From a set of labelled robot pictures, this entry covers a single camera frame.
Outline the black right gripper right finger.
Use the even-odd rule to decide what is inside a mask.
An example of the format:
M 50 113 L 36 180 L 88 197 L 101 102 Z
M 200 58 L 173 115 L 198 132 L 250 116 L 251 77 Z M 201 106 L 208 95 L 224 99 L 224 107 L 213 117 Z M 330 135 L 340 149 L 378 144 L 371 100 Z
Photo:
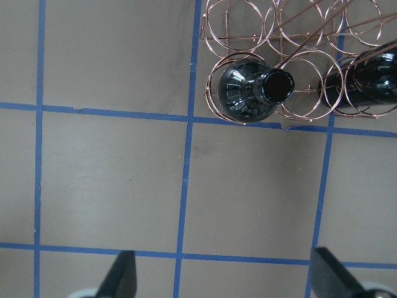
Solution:
M 325 247 L 311 249 L 311 288 L 319 298 L 372 297 Z

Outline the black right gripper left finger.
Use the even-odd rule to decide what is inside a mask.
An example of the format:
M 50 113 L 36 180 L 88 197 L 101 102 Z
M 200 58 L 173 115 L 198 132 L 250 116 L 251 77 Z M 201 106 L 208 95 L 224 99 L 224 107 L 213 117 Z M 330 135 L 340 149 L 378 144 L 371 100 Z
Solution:
M 122 251 L 116 257 L 96 297 L 135 297 L 137 293 L 136 261 L 134 251 Z

